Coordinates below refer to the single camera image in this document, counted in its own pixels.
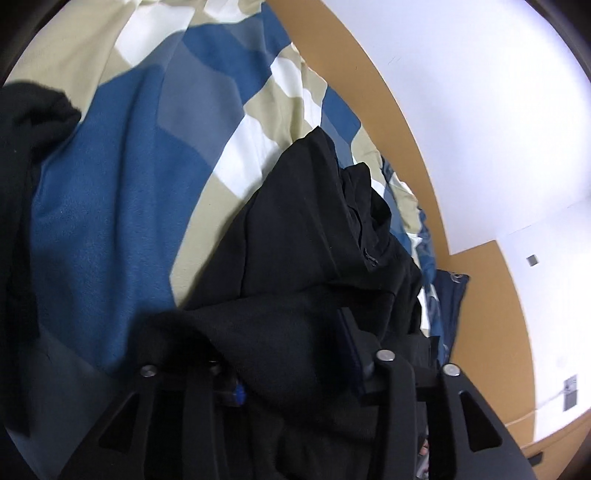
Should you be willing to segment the black garment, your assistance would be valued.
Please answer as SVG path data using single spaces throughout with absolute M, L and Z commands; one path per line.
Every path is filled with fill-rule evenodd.
M 390 231 L 370 169 L 312 130 L 280 155 L 185 306 L 146 318 L 129 351 L 185 374 L 217 365 L 245 402 L 222 415 L 230 479 L 363 479 L 377 411 L 360 406 L 339 311 L 429 365 L 422 275 Z

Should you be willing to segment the black fleece jacket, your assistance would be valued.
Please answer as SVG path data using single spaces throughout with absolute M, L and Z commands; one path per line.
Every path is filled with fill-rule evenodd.
M 66 95 L 31 82 L 1 88 L 1 421 L 30 432 L 24 357 L 39 336 L 31 284 L 31 203 L 45 161 L 81 112 Z

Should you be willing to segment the dark navy pillow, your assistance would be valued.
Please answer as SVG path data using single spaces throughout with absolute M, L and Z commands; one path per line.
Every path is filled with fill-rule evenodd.
M 438 269 L 433 286 L 437 294 L 437 315 L 431 333 L 439 338 L 438 362 L 444 365 L 451 359 L 456 341 L 462 302 L 467 292 L 470 277 Z

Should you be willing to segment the blue beige checkered duvet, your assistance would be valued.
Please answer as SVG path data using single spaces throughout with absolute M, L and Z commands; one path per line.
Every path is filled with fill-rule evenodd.
M 31 203 L 39 336 L 24 357 L 30 432 L 7 428 L 40 479 L 59 477 L 142 367 L 148 317 L 180 310 L 280 155 L 322 129 L 339 165 L 370 169 L 390 231 L 421 271 L 438 365 L 435 256 L 425 215 L 349 105 L 263 1 L 68 1 L 7 84 L 63 92 L 81 112 L 42 162 Z

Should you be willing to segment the wall socket plate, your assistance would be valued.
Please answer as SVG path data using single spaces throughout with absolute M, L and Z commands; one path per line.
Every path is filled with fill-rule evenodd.
M 564 381 L 564 403 L 563 410 L 568 411 L 577 405 L 578 389 L 577 389 L 577 377 L 572 376 Z

